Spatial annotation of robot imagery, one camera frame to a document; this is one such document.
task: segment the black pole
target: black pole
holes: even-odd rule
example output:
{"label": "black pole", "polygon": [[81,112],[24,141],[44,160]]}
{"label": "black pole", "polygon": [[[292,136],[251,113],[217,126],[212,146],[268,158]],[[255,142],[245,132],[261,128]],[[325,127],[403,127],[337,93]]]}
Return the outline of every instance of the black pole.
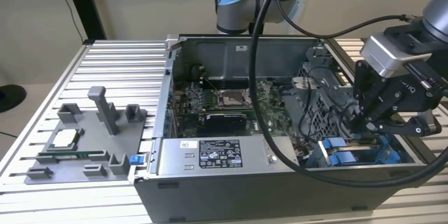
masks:
{"label": "black pole", "polygon": [[88,39],[105,39],[100,16],[93,0],[73,0]]}

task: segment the white label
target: white label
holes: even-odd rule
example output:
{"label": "white label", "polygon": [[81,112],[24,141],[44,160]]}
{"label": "white label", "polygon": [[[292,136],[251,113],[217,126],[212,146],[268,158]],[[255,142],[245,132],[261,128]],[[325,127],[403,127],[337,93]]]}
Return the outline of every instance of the white label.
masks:
{"label": "white label", "polygon": [[247,46],[236,46],[236,51],[247,51]]}
{"label": "white label", "polygon": [[180,142],[180,148],[196,149],[197,148],[197,141],[181,141]]}

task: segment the metal case panel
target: metal case panel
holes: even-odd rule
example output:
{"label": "metal case panel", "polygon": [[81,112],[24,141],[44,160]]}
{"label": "metal case panel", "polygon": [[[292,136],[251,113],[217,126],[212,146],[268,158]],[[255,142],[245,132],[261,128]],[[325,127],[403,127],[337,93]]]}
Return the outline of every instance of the metal case panel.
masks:
{"label": "metal case panel", "polygon": [[[201,168],[200,164],[200,141],[225,141],[239,140],[241,149],[243,167],[232,168]],[[280,150],[287,157],[297,163],[295,150],[288,137],[275,137]],[[196,148],[183,148],[181,144],[191,142],[191,146]],[[288,172],[291,169],[280,161],[275,161],[269,157],[273,153],[264,141],[261,135],[243,137],[209,137],[209,138],[173,138],[164,139],[161,144],[161,157],[159,163],[160,176],[176,175],[183,176],[212,176],[212,175],[233,175],[233,174],[255,174],[255,173],[277,173]]]}
{"label": "metal case panel", "polygon": [[[319,172],[353,180],[391,179],[417,167],[384,167]],[[297,173],[268,173],[149,179],[135,188],[155,223],[276,218],[373,210],[400,187],[335,186]]]}

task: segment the screw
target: screw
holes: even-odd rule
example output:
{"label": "screw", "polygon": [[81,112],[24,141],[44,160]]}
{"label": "screw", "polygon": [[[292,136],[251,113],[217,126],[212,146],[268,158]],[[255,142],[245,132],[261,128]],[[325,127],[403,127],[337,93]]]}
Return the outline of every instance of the screw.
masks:
{"label": "screw", "polygon": [[277,162],[277,157],[273,156],[273,155],[269,155],[269,156],[268,156],[268,163],[269,163],[271,165],[273,165],[276,162]]}

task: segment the motherboard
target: motherboard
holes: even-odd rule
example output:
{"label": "motherboard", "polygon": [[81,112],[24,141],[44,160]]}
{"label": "motherboard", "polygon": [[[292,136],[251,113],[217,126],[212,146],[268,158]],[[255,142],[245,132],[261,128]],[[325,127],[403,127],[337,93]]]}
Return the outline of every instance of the motherboard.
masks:
{"label": "motherboard", "polygon": [[[203,81],[175,91],[180,137],[251,136],[261,134],[248,88],[205,89]],[[296,137],[280,86],[273,80],[257,83],[259,103],[272,136]]]}

